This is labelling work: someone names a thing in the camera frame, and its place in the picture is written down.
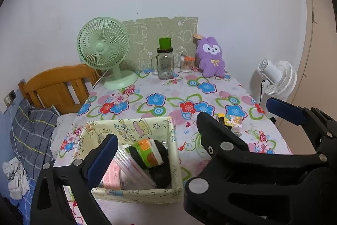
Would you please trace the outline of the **green cup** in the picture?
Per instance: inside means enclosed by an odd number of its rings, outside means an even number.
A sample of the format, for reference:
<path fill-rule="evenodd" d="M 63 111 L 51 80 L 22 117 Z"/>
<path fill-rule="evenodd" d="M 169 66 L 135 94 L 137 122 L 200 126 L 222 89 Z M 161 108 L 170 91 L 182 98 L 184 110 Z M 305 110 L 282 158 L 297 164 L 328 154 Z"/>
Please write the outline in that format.
<path fill-rule="evenodd" d="M 171 48 L 171 38 L 170 37 L 159 38 L 159 48 L 161 50 L 170 49 Z"/>

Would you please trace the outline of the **wall power socket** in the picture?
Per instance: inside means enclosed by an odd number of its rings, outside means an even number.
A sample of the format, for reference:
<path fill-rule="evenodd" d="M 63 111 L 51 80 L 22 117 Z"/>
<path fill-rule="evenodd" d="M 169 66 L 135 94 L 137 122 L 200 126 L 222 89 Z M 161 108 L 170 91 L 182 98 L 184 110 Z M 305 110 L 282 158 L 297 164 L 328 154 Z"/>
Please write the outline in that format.
<path fill-rule="evenodd" d="M 11 90 L 7 96 L 4 98 L 4 103 L 6 107 L 9 107 L 11 103 L 16 99 L 16 93 L 14 90 Z"/>

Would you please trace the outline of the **yellow fabric storage box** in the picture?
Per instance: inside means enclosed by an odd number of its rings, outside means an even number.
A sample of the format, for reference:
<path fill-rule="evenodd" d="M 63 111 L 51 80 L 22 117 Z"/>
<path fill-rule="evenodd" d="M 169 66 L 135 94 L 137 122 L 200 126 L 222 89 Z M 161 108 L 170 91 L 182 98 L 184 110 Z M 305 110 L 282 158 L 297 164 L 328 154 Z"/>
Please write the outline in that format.
<path fill-rule="evenodd" d="M 122 146 L 153 138 L 168 149 L 170 184 L 166 188 L 137 187 L 135 190 L 112 190 L 95 187 L 91 193 L 96 199 L 125 203 L 169 204 L 183 198 L 183 182 L 180 159 L 175 138 L 175 126 L 169 116 L 158 118 L 102 120 L 87 122 L 75 146 L 73 159 L 84 159 L 107 136 L 114 134 Z"/>

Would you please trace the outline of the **glass mason jar mug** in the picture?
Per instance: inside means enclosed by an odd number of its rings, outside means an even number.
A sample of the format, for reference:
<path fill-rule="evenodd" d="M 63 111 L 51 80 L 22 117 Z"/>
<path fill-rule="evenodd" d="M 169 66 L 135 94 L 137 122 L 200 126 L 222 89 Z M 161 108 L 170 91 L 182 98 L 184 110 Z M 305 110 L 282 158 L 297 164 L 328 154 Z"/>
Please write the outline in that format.
<path fill-rule="evenodd" d="M 152 71 L 159 79 L 173 79 L 174 77 L 174 56 L 173 48 L 157 48 L 156 56 L 151 59 Z"/>

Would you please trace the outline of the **purple plush bunny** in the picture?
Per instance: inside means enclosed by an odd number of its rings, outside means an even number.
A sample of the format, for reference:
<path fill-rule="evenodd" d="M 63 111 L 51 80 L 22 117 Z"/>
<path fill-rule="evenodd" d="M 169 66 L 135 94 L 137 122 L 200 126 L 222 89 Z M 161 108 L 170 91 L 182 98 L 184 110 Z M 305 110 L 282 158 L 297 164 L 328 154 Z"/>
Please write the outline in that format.
<path fill-rule="evenodd" d="M 199 62 L 198 67 L 205 78 L 225 76 L 225 62 L 222 58 L 222 49 L 214 37 L 203 37 L 198 40 L 196 57 Z"/>

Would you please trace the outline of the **black item in box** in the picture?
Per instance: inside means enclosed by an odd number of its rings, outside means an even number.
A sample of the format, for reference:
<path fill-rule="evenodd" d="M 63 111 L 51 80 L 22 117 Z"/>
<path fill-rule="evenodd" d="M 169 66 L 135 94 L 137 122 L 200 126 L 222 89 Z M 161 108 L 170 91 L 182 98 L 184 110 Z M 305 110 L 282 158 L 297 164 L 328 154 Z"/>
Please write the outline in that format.
<path fill-rule="evenodd" d="M 157 188 L 165 189 L 171 184 L 169 152 L 160 141 L 140 140 L 126 150 L 137 165 L 148 173 Z"/>

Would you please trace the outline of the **pink packet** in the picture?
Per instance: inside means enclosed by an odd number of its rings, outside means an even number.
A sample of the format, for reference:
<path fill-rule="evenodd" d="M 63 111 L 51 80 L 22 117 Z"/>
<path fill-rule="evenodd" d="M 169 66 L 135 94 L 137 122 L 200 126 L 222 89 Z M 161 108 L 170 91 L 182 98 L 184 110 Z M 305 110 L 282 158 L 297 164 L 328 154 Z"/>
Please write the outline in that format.
<path fill-rule="evenodd" d="M 99 187 L 110 190 L 121 190 L 120 167 L 116 161 L 112 161 L 100 181 Z"/>

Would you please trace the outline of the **floral tablecloth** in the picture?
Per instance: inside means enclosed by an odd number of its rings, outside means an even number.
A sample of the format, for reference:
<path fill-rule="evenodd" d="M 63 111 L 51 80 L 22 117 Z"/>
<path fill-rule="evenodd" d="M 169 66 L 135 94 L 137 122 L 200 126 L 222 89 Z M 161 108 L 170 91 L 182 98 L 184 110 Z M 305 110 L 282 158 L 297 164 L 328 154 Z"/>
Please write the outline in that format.
<path fill-rule="evenodd" d="M 200 112 L 212 116 L 220 113 L 241 116 L 243 123 L 238 136 L 248 144 L 251 152 L 290 153 L 276 126 L 231 75 L 206 79 L 195 71 L 177 72 L 169 80 L 161 80 L 149 70 L 138 75 L 134 85 L 121 90 L 107 90 L 97 85 L 60 142 L 57 166 L 66 166 L 73 161 L 75 146 L 87 122 L 169 116 L 176 125 L 182 180 L 187 181 L 198 175 L 210 160 L 197 129 Z"/>

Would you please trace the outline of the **green desk fan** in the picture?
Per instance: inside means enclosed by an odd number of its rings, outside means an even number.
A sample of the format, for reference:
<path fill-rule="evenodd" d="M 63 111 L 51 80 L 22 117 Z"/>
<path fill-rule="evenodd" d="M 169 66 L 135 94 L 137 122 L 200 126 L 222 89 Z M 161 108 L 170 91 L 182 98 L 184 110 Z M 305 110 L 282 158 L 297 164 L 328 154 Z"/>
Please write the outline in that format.
<path fill-rule="evenodd" d="M 133 71 L 120 69 L 130 50 L 127 30 L 120 21 L 105 16 L 90 20 L 79 31 L 76 47 L 81 61 L 104 71 L 106 89 L 124 89 L 138 79 Z"/>

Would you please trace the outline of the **crumpled white cloth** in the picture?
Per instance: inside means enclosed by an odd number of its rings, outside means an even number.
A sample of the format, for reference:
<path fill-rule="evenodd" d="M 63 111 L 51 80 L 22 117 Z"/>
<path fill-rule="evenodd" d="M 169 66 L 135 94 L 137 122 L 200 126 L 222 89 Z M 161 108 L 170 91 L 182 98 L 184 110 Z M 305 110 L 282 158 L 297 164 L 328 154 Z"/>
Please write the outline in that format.
<path fill-rule="evenodd" d="M 17 157 L 2 164 L 3 173 L 7 177 L 7 186 L 10 197 L 14 200 L 21 200 L 30 191 L 29 181 L 23 165 Z"/>

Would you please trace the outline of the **toothpick jar orange lid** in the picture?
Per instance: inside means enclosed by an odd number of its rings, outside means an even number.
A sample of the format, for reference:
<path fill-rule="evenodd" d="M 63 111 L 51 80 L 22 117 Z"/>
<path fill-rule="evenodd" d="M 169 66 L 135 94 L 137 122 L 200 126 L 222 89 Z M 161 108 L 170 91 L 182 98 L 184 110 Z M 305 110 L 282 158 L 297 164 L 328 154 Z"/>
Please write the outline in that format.
<path fill-rule="evenodd" d="M 194 65 L 195 65 L 195 58 L 187 55 L 180 56 L 181 72 L 189 73 Z"/>

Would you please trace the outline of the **beige patterned wall board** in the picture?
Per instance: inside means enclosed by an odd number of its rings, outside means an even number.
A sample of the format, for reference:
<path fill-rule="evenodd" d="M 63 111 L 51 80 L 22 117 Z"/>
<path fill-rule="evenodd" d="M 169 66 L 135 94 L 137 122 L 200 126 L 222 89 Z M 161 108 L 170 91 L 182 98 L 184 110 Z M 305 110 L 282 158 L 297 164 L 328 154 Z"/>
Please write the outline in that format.
<path fill-rule="evenodd" d="M 180 66 L 181 55 L 195 56 L 194 35 L 198 33 L 198 18 L 195 16 L 144 18 L 124 21 L 123 24 L 130 39 L 130 50 L 120 64 L 122 70 L 151 69 L 160 38 L 171 39 L 175 67 Z"/>

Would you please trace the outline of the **green tissue pack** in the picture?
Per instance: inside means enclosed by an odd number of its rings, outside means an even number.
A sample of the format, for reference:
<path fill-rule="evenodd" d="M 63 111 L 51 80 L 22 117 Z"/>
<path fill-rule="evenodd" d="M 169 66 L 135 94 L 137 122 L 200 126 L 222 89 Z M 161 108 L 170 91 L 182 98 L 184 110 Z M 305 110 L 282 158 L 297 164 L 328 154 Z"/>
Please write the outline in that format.
<path fill-rule="evenodd" d="M 154 139 L 140 140 L 138 143 L 128 146 L 126 151 L 143 169 L 163 164 L 161 154 Z"/>

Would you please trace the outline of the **yellow snack packet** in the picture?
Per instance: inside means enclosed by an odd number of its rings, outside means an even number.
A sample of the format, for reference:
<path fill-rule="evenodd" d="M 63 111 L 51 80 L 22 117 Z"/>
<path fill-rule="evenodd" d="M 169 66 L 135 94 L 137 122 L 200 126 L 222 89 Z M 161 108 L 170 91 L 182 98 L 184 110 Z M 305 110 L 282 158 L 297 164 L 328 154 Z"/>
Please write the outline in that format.
<path fill-rule="evenodd" d="M 239 133 L 242 128 L 243 118 L 241 116 L 220 113 L 218 122 L 234 133 Z"/>

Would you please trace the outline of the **white standing fan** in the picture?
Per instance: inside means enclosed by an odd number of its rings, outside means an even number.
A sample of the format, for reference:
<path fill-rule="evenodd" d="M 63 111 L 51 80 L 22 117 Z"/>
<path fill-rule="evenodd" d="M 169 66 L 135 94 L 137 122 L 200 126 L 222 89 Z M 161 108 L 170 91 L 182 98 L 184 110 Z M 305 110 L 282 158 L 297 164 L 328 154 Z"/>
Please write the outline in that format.
<path fill-rule="evenodd" d="M 260 102 L 264 95 L 285 100 L 296 86 L 297 73 L 288 61 L 273 63 L 265 58 L 258 65 L 258 71 L 263 76 Z"/>

